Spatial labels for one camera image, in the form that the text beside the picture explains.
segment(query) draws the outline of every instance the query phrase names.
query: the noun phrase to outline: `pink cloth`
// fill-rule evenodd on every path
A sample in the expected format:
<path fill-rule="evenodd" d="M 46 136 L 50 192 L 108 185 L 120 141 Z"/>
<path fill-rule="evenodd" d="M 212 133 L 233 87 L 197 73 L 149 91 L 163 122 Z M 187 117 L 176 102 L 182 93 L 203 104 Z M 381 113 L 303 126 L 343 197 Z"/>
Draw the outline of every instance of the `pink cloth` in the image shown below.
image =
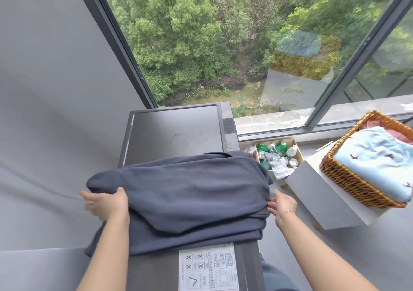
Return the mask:
<path fill-rule="evenodd" d="M 366 123 L 361 125 L 360 129 L 373 128 L 375 126 L 383 127 L 382 123 L 380 121 L 367 121 Z M 402 133 L 400 133 L 398 131 L 395 131 L 393 129 L 386 129 L 386 131 L 391 136 L 395 137 L 396 139 L 400 140 L 401 142 L 413 145 L 413 141 L 411 141 L 408 137 L 406 137 Z"/>

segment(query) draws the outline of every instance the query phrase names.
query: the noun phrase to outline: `window glass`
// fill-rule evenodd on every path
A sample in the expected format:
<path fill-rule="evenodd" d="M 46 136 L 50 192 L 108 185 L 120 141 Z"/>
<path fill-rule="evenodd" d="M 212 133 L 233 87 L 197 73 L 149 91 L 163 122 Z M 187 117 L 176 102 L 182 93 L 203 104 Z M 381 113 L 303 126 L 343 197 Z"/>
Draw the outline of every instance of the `window glass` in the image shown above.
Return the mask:
<path fill-rule="evenodd" d="M 304 124 L 389 0 L 107 1 L 158 105 L 294 111 L 277 128 Z"/>
<path fill-rule="evenodd" d="M 370 110 L 413 112 L 413 9 L 390 33 L 320 123 L 361 118 Z"/>

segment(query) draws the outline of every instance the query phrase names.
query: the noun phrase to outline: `person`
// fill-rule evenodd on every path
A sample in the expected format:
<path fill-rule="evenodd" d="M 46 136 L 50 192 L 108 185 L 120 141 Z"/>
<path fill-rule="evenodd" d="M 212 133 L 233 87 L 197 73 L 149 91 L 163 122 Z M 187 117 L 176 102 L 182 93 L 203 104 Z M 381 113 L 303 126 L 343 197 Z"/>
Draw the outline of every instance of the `person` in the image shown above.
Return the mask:
<path fill-rule="evenodd" d="M 376 291 L 348 262 L 319 239 L 295 214 L 297 202 L 275 191 L 268 210 L 313 291 Z M 77 291 L 125 291 L 129 252 L 128 197 L 123 188 L 113 195 L 81 191 L 85 209 L 106 222 L 95 253 Z M 266 291 L 293 291 L 297 287 L 281 271 L 261 258 Z"/>

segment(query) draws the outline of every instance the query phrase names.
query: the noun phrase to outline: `instruction label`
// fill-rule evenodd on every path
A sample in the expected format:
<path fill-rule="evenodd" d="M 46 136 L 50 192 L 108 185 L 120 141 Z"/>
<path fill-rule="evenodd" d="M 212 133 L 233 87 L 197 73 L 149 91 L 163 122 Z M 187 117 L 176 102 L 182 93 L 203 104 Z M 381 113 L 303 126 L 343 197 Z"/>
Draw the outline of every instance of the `instruction label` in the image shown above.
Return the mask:
<path fill-rule="evenodd" d="M 234 244 L 179 251 L 179 291 L 239 291 Z"/>

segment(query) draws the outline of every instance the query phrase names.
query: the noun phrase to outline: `wicker basket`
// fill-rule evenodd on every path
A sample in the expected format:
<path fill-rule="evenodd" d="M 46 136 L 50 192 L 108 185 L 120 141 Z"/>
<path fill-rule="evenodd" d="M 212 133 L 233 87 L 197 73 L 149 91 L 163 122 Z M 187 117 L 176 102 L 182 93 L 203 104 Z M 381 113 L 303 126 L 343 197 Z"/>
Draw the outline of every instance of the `wicker basket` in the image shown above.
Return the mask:
<path fill-rule="evenodd" d="M 407 203 L 395 202 L 388 196 L 384 195 L 381 191 L 374 188 L 371 184 L 351 172 L 347 167 L 333 159 L 333 155 L 341 147 L 344 141 L 356 132 L 366 121 L 381 121 L 384 128 L 396 130 L 413 141 L 413 129 L 377 111 L 371 111 L 367 113 L 358 123 L 356 123 L 347 134 L 336 142 L 333 148 L 321 161 L 320 170 L 328 176 L 328 178 L 332 179 L 339 187 L 347 191 L 351 196 L 366 206 L 374 206 L 378 208 L 406 207 Z"/>

